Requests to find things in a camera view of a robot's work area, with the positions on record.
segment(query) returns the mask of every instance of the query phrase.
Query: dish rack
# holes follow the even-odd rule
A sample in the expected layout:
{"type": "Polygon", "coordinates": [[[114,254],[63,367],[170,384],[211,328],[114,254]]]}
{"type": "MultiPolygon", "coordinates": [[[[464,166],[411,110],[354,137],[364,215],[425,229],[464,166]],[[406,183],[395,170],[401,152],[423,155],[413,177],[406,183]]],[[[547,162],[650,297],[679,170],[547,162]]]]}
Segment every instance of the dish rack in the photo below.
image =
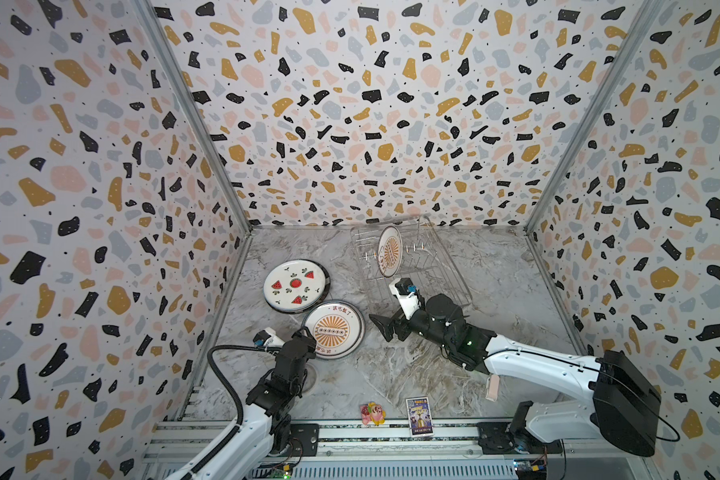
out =
{"type": "Polygon", "coordinates": [[[467,283],[426,216],[355,226],[351,232],[369,312],[391,316],[400,308],[389,291],[399,276],[410,277],[425,299],[444,293],[462,308],[472,303],[467,283]],[[400,232],[402,258],[397,273],[385,277],[378,268],[378,240],[390,225],[400,232]]]}

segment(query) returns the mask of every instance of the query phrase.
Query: gray marble surface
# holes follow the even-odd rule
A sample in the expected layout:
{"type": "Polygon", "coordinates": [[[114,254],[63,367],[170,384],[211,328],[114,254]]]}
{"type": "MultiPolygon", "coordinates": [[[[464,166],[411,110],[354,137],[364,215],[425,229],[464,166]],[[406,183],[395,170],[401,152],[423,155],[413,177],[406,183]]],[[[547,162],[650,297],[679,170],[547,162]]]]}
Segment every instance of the gray marble surface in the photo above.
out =
{"type": "MultiPolygon", "coordinates": [[[[525,238],[501,229],[438,230],[473,296],[464,309],[468,321],[514,340],[561,352],[574,352],[552,299],[533,262],[525,238]]],[[[389,418],[405,417],[404,400],[429,396],[439,418],[512,416],[524,400],[552,402],[557,392],[521,379],[503,377],[496,402],[484,398],[487,377],[466,372],[441,357],[439,348],[411,335],[386,343],[368,320],[360,269],[349,229],[283,228],[255,230],[240,282],[216,344],[249,345],[270,326],[283,339],[301,325],[304,314],[275,312],[264,301],[262,283],[269,271],[291,259],[323,264],[331,275],[328,300],[350,302],[363,312],[366,333],[360,347],[340,360],[311,360],[315,385],[297,399],[294,418],[358,418],[367,402],[384,406],[389,418]]],[[[218,352],[220,369],[245,398],[274,359],[256,352],[218,352]]],[[[233,405],[211,370],[194,401],[192,420],[230,420],[233,405]]]]}

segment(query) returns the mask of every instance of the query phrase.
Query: black mounting plate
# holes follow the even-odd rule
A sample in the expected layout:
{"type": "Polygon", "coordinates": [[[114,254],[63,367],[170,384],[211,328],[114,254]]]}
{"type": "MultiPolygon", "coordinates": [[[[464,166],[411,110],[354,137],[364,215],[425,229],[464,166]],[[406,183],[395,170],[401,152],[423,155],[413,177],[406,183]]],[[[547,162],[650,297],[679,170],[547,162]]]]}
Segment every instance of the black mounting plate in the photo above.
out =
{"type": "Polygon", "coordinates": [[[293,443],[293,453],[291,454],[293,458],[314,457],[317,455],[317,442],[320,441],[320,425],[317,423],[292,423],[291,438],[298,440],[293,443]]]}
{"type": "MultiPolygon", "coordinates": [[[[483,455],[516,453],[515,447],[517,444],[513,442],[512,436],[508,432],[509,424],[509,422],[478,423],[478,445],[483,449],[483,455]]],[[[547,447],[547,453],[563,453],[563,447],[560,441],[557,440],[552,443],[537,441],[533,445],[527,445],[525,449],[530,454],[541,455],[544,453],[545,446],[547,447]]]]}

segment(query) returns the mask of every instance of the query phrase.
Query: plate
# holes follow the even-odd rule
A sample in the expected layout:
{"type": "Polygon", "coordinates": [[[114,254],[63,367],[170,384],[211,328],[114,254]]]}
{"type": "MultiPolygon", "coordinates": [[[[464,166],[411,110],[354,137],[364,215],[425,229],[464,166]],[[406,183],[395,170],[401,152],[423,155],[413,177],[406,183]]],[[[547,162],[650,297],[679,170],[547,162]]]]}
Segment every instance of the plate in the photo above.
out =
{"type": "Polygon", "coordinates": [[[354,352],[365,334],[362,314],[346,302],[317,305],[307,315],[304,326],[317,341],[317,358],[324,360],[340,359],[354,352]]]}
{"type": "Polygon", "coordinates": [[[301,313],[322,302],[330,288],[331,277],[322,265],[290,260],[269,272],[264,280],[264,299],[278,312],[301,313]]]}
{"type": "Polygon", "coordinates": [[[378,239],[378,269],[384,276],[393,276],[400,268],[402,260],[402,238],[394,226],[384,228],[378,239]]]}

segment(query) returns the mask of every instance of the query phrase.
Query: terrazzo pattern wallpaper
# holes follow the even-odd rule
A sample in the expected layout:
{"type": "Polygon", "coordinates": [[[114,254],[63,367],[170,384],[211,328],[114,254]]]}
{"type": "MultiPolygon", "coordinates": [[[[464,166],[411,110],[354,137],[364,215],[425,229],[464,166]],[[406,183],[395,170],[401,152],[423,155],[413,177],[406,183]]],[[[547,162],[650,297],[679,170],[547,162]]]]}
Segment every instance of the terrazzo pattern wallpaper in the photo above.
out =
{"type": "Polygon", "coordinates": [[[126,2],[0,2],[0,480],[133,478],[240,245],[126,2]]]}
{"type": "Polygon", "coordinates": [[[642,0],[154,0],[250,221],[523,224],[642,0]]]}
{"type": "Polygon", "coordinates": [[[720,2],[665,4],[533,238],[590,354],[660,388],[663,477],[720,480],[720,2]]]}

